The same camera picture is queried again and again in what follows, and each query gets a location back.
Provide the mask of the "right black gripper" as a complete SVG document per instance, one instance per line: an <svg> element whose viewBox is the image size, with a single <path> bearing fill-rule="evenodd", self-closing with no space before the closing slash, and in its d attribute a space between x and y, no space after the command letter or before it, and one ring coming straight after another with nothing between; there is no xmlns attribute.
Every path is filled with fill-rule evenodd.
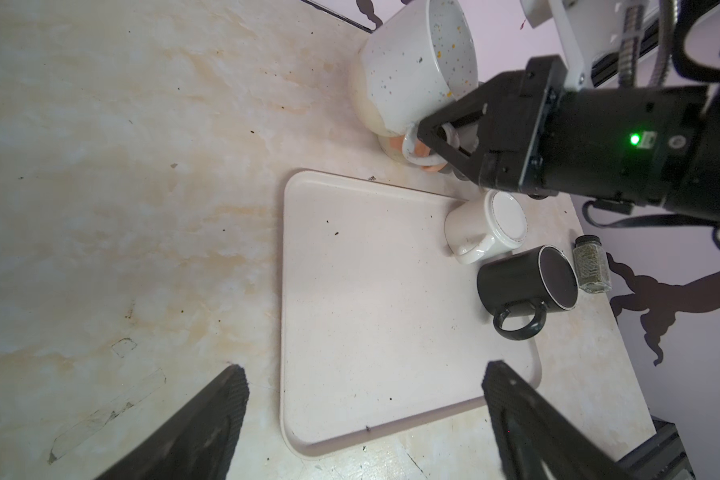
<svg viewBox="0 0 720 480"><path fill-rule="evenodd" d="M429 149L425 164L446 164L459 180L525 195L551 195L543 185L539 143L559 99L567 68L558 55L531 58L523 70L496 75L416 124Z"/></svg>

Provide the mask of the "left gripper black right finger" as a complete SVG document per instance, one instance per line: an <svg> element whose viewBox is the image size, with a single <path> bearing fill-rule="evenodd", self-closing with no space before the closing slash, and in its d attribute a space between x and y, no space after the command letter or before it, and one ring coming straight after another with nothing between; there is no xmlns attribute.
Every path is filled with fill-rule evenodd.
<svg viewBox="0 0 720 480"><path fill-rule="evenodd" d="M505 362L487 364L482 389L507 479L630 477Z"/></svg>

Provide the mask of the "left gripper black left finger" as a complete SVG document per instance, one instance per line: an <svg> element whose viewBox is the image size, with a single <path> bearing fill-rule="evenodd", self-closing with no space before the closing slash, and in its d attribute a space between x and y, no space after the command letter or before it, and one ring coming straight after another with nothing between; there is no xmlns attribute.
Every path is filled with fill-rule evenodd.
<svg viewBox="0 0 720 480"><path fill-rule="evenodd" d="M101 479L224 479L249 400L245 370L230 365Z"/></svg>

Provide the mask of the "cream mug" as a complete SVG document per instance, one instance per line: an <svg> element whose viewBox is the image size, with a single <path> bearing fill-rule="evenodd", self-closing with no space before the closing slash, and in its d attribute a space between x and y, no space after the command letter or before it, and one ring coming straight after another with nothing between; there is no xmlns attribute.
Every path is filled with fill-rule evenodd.
<svg viewBox="0 0 720 480"><path fill-rule="evenodd" d="M404 136L411 163L416 124L478 87L478 64L457 1L412 1L371 34L353 58L349 98L377 136Z"/></svg>

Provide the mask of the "peach orange mug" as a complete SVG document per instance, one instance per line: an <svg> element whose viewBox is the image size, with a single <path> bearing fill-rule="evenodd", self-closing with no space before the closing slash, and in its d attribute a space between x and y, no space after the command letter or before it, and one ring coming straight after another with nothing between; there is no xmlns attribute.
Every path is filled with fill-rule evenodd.
<svg viewBox="0 0 720 480"><path fill-rule="evenodd" d="M447 163L440 160L437 164L420 165L419 163L411 163L403 154L402 147L404 144L405 137L377 137L378 143L382 151L393 161L404 164L406 166L415 166L425 172L435 173L444 170L447 167ZM425 158L432 156L431 149L424 145L421 141L415 142L413 150L413 158Z"/></svg>

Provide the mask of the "black mug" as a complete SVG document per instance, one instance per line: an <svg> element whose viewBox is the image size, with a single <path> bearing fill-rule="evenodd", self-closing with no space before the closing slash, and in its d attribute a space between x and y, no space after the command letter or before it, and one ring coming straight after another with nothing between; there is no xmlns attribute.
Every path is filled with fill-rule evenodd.
<svg viewBox="0 0 720 480"><path fill-rule="evenodd" d="M574 268L552 245L481 266L476 287L497 333L513 341L533 338L549 315L571 311L578 302Z"/></svg>

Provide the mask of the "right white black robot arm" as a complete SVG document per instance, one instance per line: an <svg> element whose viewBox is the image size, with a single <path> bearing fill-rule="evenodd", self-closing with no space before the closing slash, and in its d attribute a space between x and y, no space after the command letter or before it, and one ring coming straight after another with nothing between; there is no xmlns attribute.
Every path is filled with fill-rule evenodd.
<svg viewBox="0 0 720 480"><path fill-rule="evenodd" d="M478 186L568 193L622 226L720 227L720 68L686 41L711 1L659 5L658 55L635 83L642 1L526 1L553 21L562 55L500 73L418 123L417 138Z"/></svg>

